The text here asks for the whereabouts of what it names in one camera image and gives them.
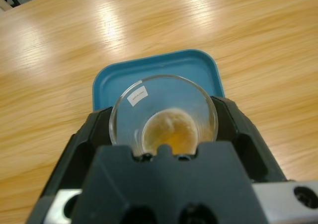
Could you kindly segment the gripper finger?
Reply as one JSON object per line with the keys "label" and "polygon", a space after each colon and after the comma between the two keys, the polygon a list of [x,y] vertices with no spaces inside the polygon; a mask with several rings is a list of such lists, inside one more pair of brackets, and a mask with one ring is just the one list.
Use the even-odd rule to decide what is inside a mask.
{"label": "gripper finger", "polygon": [[42,222],[57,192],[80,189],[99,146],[111,145],[109,118],[112,107],[89,114],[71,136],[27,221]]}
{"label": "gripper finger", "polygon": [[254,183],[288,181],[256,126],[235,102],[211,97],[218,114],[217,141],[228,141]]}

